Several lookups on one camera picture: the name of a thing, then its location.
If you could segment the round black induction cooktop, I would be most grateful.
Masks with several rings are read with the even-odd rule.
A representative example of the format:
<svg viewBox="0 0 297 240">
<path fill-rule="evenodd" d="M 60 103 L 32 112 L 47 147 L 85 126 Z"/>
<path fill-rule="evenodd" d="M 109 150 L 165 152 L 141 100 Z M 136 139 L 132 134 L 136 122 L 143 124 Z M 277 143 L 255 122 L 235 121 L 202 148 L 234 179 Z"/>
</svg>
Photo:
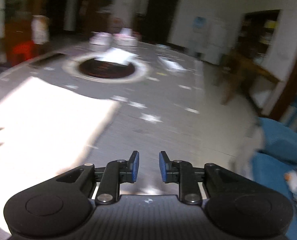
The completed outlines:
<svg viewBox="0 0 297 240">
<path fill-rule="evenodd" d="M 67 59 L 62 69 L 73 77 L 99 83 L 135 83 L 145 80 L 152 67 L 140 60 L 131 59 L 127 64 L 99 61 L 101 53 L 86 53 Z"/>
</svg>

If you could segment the white refrigerator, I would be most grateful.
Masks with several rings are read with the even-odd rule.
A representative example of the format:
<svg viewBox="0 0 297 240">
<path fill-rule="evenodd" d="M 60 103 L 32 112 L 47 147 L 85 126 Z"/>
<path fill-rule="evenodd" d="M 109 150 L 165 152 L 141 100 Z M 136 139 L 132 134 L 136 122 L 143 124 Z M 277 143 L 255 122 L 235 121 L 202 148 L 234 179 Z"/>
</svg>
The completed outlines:
<svg viewBox="0 0 297 240">
<path fill-rule="evenodd" d="M 203 60 L 214 65 L 219 65 L 223 51 L 227 47 L 227 25 L 219 19 L 210 22 L 206 39 L 206 48 Z"/>
</svg>

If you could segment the red plastic stool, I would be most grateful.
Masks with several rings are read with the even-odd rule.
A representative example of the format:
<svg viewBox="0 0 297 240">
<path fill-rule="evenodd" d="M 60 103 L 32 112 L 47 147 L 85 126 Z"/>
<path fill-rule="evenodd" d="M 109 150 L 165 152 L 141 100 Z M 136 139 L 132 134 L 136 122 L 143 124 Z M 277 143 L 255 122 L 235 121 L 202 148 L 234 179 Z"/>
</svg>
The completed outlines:
<svg viewBox="0 0 297 240">
<path fill-rule="evenodd" d="M 36 56 L 36 48 L 35 43 L 30 41 L 21 42 L 11 49 L 11 64 L 13 66 L 28 61 L 30 59 L 33 59 Z"/>
</svg>

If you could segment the white patterned paper bag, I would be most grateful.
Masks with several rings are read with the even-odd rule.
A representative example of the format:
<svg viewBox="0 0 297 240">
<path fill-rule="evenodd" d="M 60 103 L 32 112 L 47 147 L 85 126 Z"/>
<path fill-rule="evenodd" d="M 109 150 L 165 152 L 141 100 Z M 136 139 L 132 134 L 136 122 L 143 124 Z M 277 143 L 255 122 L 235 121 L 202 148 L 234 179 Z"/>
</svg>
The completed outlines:
<svg viewBox="0 0 297 240">
<path fill-rule="evenodd" d="M 31 22 L 32 40 L 35 44 L 43 45 L 49 42 L 49 18 L 34 15 Z"/>
</svg>

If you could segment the white tissue sheet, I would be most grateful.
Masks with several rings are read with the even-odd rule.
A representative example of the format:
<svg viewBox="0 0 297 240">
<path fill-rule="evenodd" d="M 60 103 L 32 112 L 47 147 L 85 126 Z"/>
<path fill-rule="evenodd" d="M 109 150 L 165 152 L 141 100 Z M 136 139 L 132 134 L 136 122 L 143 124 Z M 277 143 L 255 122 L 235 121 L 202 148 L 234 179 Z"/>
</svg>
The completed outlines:
<svg viewBox="0 0 297 240">
<path fill-rule="evenodd" d="M 98 61 L 127 66 L 138 55 L 119 48 L 110 48 L 97 57 Z"/>
</svg>

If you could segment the pink tissue box rear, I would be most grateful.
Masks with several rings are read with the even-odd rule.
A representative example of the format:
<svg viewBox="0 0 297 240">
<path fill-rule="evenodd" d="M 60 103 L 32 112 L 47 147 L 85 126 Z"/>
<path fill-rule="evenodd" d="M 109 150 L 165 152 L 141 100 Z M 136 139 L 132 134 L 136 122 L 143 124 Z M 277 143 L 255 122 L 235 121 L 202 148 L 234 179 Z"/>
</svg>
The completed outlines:
<svg viewBox="0 0 297 240">
<path fill-rule="evenodd" d="M 119 33 L 113 35 L 113 40 L 118 46 L 136 47 L 138 43 L 130 28 L 122 28 Z"/>
</svg>

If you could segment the cream sweater garment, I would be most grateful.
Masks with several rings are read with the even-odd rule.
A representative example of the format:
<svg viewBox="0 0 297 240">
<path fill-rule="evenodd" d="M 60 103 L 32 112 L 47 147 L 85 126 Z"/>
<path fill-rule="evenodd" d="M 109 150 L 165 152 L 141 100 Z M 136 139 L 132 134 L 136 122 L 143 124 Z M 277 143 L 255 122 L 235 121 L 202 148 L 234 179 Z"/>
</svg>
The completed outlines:
<svg viewBox="0 0 297 240">
<path fill-rule="evenodd" d="M 0 228 L 14 194 L 79 166 L 119 109 L 29 77 L 0 101 Z"/>
</svg>

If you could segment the dark wooden display cabinet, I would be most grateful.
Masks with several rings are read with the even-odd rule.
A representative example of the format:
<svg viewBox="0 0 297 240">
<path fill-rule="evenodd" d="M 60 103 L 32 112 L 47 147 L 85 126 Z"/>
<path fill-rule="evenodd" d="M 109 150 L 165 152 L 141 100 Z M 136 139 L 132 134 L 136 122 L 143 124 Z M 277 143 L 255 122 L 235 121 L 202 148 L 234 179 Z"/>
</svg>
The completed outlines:
<svg viewBox="0 0 297 240">
<path fill-rule="evenodd" d="M 279 14 L 280 10 L 246 13 L 235 46 L 237 52 L 261 65 L 277 28 Z"/>
</svg>

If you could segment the water dispenser with bottle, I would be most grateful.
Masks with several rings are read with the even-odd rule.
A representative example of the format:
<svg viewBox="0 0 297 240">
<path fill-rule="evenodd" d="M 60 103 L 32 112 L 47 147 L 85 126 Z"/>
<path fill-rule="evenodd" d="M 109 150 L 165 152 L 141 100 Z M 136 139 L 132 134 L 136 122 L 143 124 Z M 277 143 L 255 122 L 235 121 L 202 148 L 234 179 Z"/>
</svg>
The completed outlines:
<svg viewBox="0 0 297 240">
<path fill-rule="evenodd" d="M 191 56 L 196 56 L 203 48 L 205 27 L 206 19 L 204 17 L 196 16 L 193 20 L 188 45 Z"/>
</svg>

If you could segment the black smartphone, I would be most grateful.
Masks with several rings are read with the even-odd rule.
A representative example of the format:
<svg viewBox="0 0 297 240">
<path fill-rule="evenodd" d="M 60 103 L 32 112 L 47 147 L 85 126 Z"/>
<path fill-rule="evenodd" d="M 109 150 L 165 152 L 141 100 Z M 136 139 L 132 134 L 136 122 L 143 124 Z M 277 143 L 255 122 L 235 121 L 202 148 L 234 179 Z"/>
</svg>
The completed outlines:
<svg viewBox="0 0 297 240">
<path fill-rule="evenodd" d="M 40 68 L 40 67 L 44 67 L 47 64 L 49 64 L 50 62 L 61 59 L 63 57 L 66 57 L 66 55 L 63 54 L 63 53 L 52 53 L 52 54 L 49 54 L 49 55 L 45 55 L 45 57 L 40 58 L 40 59 L 38 59 L 38 60 L 36 60 L 34 62 L 31 62 L 29 64 L 29 67 L 35 68 L 35 69 Z"/>
</svg>

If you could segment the blue sofa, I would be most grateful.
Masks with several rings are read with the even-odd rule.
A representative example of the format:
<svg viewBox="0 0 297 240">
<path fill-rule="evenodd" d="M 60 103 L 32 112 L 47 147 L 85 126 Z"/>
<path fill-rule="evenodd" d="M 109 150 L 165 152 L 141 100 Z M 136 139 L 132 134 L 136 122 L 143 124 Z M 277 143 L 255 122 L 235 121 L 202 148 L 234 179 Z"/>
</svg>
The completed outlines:
<svg viewBox="0 0 297 240">
<path fill-rule="evenodd" d="M 297 210 L 285 175 L 297 170 L 297 133 L 282 123 L 257 118 L 238 150 L 234 171 L 286 196 L 293 205 L 293 220 L 286 233 L 297 239 Z"/>
</svg>

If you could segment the dark entrance door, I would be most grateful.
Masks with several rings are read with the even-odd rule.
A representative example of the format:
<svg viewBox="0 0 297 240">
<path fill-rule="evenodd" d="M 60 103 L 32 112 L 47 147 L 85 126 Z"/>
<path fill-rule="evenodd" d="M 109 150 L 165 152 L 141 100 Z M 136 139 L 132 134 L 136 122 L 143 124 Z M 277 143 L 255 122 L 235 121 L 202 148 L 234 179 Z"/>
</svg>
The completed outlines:
<svg viewBox="0 0 297 240">
<path fill-rule="evenodd" d="M 143 41 L 165 44 L 179 0 L 148 0 L 144 19 Z"/>
</svg>

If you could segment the dark wooden side table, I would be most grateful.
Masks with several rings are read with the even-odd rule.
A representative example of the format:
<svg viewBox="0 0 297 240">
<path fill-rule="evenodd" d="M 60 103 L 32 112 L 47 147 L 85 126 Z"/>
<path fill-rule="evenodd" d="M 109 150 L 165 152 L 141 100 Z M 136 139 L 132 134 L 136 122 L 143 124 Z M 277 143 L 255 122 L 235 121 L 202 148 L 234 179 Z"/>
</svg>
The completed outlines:
<svg viewBox="0 0 297 240">
<path fill-rule="evenodd" d="M 213 84 L 219 86 L 224 81 L 227 82 L 221 104 L 227 105 L 234 98 L 236 92 L 240 91 L 251 103 L 256 114 L 261 116 L 262 108 L 255 103 L 250 95 L 250 89 L 255 79 L 261 77 L 271 83 L 273 87 L 276 87 L 280 80 L 251 59 L 238 53 L 235 49 L 223 56 L 222 64 L 219 67 L 220 72 Z"/>
</svg>

